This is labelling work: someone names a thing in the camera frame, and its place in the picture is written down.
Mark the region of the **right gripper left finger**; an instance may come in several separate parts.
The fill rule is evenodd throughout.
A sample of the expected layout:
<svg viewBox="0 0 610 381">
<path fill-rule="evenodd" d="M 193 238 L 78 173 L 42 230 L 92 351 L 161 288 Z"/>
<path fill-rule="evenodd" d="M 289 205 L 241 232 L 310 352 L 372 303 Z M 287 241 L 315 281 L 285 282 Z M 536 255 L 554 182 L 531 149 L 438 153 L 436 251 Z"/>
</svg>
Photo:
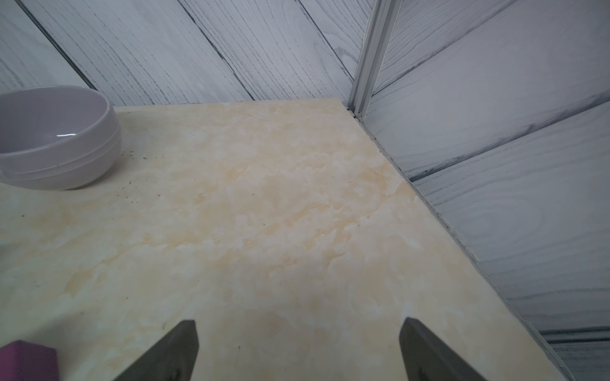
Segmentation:
<svg viewBox="0 0 610 381">
<path fill-rule="evenodd" d="M 115 381 L 189 381 L 200 348 L 194 320 L 182 320 Z"/>
</svg>

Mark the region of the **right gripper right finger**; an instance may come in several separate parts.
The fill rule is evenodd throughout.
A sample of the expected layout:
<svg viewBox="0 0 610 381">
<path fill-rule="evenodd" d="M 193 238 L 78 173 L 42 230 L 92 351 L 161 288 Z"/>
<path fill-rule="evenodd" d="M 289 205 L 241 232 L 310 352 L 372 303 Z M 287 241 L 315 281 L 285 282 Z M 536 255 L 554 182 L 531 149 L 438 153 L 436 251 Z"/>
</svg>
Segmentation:
<svg viewBox="0 0 610 381">
<path fill-rule="evenodd" d="M 404 320 L 399 343 L 409 381 L 485 381 L 419 319 L 407 317 Z"/>
</svg>

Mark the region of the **purple block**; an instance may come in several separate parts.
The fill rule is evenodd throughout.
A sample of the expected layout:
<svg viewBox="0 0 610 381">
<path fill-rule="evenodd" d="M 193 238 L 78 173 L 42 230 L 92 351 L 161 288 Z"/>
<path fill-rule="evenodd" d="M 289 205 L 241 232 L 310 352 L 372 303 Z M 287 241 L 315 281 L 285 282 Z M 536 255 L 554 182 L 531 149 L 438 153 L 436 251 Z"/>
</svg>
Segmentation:
<svg viewBox="0 0 610 381">
<path fill-rule="evenodd" d="M 1 347 L 1 381 L 58 381 L 57 351 L 27 341 Z"/>
</svg>

